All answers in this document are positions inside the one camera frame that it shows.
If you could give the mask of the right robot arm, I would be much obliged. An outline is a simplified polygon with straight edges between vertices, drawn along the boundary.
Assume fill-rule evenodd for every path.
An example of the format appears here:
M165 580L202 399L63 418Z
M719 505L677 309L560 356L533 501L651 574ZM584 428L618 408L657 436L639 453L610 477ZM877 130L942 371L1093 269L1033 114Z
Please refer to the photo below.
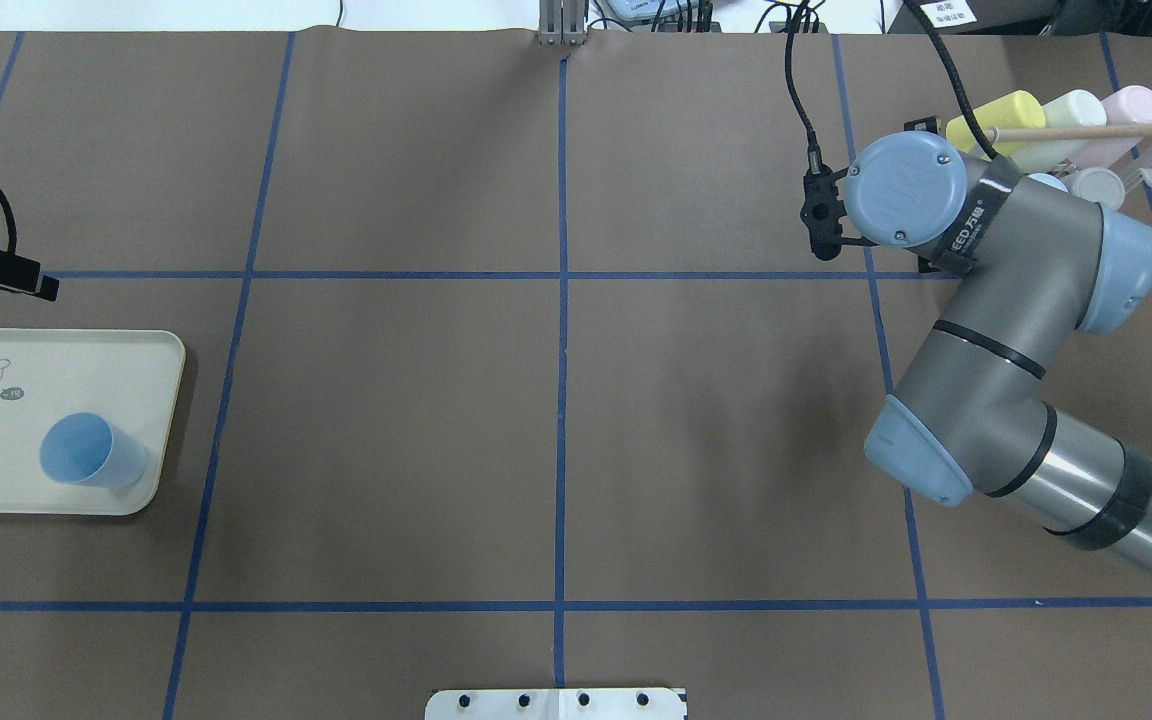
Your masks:
M1152 575L1152 457L1039 396L1076 332L1116 331L1152 290L1151 225L934 132L884 136L840 169L810 143L806 162L817 258L890 247L958 279L884 397L869 461L915 495L993 498Z

